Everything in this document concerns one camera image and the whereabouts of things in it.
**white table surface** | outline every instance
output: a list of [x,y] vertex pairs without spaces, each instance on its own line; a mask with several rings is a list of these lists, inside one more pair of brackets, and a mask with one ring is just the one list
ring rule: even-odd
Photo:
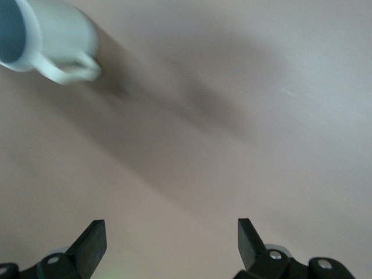
[[105,219],[95,279],[228,279],[248,217],[372,277],[372,2],[69,2],[116,43],[93,84],[0,69],[0,262]]

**screw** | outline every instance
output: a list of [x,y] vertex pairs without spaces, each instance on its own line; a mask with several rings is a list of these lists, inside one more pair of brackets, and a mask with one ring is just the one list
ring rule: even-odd
[[281,259],[281,254],[278,251],[271,251],[270,252],[270,257],[274,260],[280,260]]
[[6,267],[2,267],[1,269],[0,269],[0,275],[3,275],[3,274],[5,274],[6,272],[7,272],[7,268]]
[[48,264],[54,264],[58,262],[58,260],[59,260],[59,257],[51,257],[47,262]]
[[327,260],[320,259],[318,260],[318,264],[320,265],[322,269],[332,269],[331,263]]

